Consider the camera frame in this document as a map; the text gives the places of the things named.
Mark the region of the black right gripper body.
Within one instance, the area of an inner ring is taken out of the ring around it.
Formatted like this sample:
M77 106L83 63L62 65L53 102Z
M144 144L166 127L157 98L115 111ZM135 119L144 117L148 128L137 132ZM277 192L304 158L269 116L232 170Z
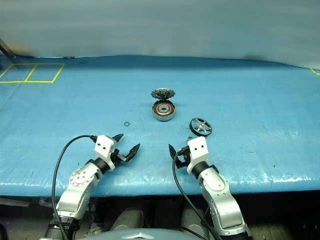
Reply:
M187 167L191 162L190 147L185 146L176 153L175 165L178 169Z

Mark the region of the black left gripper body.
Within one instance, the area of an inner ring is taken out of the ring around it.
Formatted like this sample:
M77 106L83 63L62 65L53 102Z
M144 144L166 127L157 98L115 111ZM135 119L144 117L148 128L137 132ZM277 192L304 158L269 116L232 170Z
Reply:
M115 148L113 153L111 154L111 161L112 163L117 166L120 163L127 163L128 158L120 154L120 151Z

